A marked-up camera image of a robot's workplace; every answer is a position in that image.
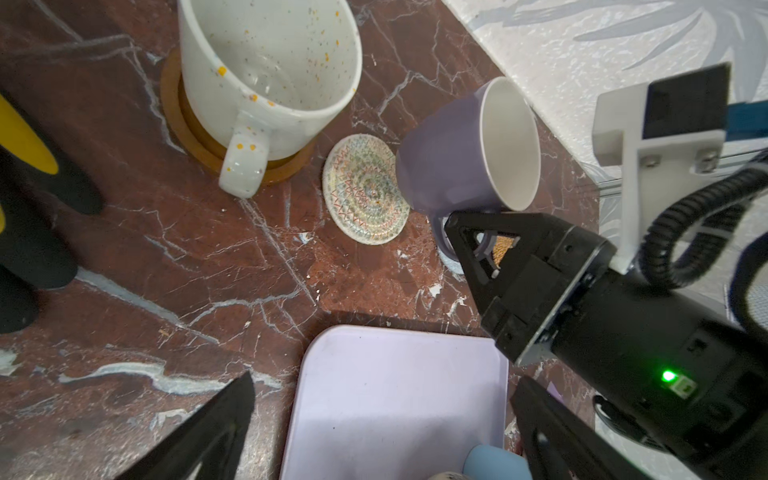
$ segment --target green light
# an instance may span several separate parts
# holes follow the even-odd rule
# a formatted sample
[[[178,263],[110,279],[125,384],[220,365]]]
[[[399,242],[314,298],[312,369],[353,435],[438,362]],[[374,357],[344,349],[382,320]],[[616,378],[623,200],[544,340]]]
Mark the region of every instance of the green light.
[[[672,370],[667,370],[666,372],[661,374],[661,378],[663,381],[669,383],[669,382],[673,382],[677,378],[677,374]]]

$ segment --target blue object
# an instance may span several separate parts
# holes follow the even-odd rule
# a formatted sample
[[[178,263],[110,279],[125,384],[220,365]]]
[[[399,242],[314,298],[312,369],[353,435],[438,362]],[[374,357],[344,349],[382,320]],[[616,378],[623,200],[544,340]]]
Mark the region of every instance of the blue object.
[[[472,480],[532,480],[525,458],[490,445],[470,451],[463,473]]]
[[[768,100],[728,105],[725,141],[768,137]]]

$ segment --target white mug handle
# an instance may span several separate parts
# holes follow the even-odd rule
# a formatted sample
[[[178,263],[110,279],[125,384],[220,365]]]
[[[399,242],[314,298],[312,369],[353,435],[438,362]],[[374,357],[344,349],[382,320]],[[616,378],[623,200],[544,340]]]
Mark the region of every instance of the white mug handle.
[[[261,185],[270,154],[270,131],[254,117],[241,111],[224,164],[219,174],[219,187],[240,198],[251,198]]]

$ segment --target round patterned coaster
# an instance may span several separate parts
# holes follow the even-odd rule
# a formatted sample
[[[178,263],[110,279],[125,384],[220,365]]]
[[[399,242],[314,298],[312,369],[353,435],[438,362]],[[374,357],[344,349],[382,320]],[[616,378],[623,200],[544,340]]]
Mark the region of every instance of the round patterned coaster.
[[[397,237],[410,213],[397,187],[395,155],[372,135],[350,135],[331,150],[323,197],[341,231],[366,245]]]

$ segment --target white mug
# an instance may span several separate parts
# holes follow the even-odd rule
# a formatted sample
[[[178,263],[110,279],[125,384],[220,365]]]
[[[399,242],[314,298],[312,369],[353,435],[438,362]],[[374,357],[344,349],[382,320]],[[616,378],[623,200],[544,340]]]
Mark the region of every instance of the white mug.
[[[181,71],[203,128],[228,145],[219,186],[258,190],[355,94],[362,47],[343,0],[179,0]]]

